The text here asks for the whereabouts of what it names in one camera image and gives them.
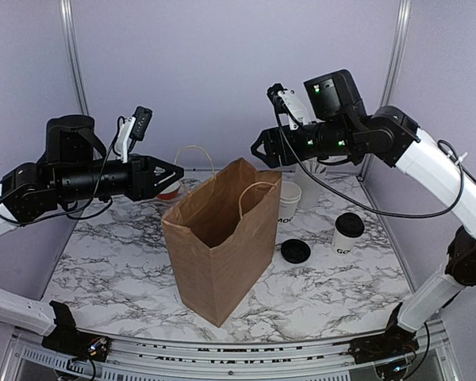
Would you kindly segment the brown paper bag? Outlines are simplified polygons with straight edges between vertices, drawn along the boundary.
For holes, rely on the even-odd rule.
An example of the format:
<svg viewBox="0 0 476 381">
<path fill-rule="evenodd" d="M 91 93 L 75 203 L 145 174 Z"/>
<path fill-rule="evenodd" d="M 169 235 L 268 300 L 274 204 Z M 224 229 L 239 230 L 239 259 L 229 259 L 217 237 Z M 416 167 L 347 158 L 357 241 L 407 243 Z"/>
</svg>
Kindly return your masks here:
<svg viewBox="0 0 476 381">
<path fill-rule="evenodd" d="M 162 216 L 182 302 L 217 327 L 272 261 L 281 185 L 281 172 L 239 158 Z"/>
</svg>

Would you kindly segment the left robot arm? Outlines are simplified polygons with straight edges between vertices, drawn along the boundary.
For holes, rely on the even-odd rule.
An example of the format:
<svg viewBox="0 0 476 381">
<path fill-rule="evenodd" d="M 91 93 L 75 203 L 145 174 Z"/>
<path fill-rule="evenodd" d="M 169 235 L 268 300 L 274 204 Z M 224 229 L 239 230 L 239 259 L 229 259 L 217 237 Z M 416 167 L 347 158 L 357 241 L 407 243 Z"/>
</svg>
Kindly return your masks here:
<svg viewBox="0 0 476 381">
<path fill-rule="evenodd" d="M 140 107 L 125 120 L 123 126 L 132 130 L 123 138 L 123 148 L 116 141 L 105 147 L 90 116 L 49 120 L 41 158 L 16 167 L 0 181 L 0 237 L 19 227 L 78 215 L 84 210 L 80 202 L 97 198 L 111 203 L 116 195 L 134 202 L 151 199 L 182 179 L 181 167 L 130 153 L 151 118 L 152 112 Z M 92 340 L 77 329 L 67 305 L 34 301 L 1 288 L 0 322 L 37 333 L 68 353 L 79 352 Z"/>
</svg>

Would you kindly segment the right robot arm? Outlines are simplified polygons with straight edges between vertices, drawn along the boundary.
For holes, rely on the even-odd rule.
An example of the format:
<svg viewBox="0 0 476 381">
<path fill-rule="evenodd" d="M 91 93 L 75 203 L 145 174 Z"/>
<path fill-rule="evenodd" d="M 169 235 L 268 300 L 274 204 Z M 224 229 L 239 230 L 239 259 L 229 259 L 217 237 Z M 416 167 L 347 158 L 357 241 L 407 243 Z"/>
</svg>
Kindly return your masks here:
<svg viewBox="0 0 476 381">
<path fill-rule="evenodd" d="M 398 108 L 383 106 L 368 114 L 350 71 L 307 80 L 305 90 L 314 121 L 306 119 L 305 107 L 293 91 L 278 83 L 267 90 L 275 116 L 286 115 L 289 122 L 263 130 L 251 146 L 253 156 L 277 168 L 332 156 L 359 164 L 371 154 L 415 179 L 460 222 L 447 249 L 447 263 L 393 310 L 383 333 L 351 343 L 355 354 L 372 347 L 392 356 L 464 288 L 476 286 L 476 180 L 448 142 L 433 140 Z"/>
</svg>

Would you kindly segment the white paper coffee cup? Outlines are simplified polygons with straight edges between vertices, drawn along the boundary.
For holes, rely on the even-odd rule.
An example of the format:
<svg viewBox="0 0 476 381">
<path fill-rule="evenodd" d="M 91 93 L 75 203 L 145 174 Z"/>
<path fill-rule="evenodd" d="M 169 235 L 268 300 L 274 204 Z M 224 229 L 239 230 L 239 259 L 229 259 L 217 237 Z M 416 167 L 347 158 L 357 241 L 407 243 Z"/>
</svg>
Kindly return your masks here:
<svg viewBox="0 0 476 381">
<path fill-rule="evenodd" d="M 338 256 L 347 255 L 355 246 L 358 237 L 348 237 L 335 229 L 332 237 L 331 249 Z"/>
</svg>

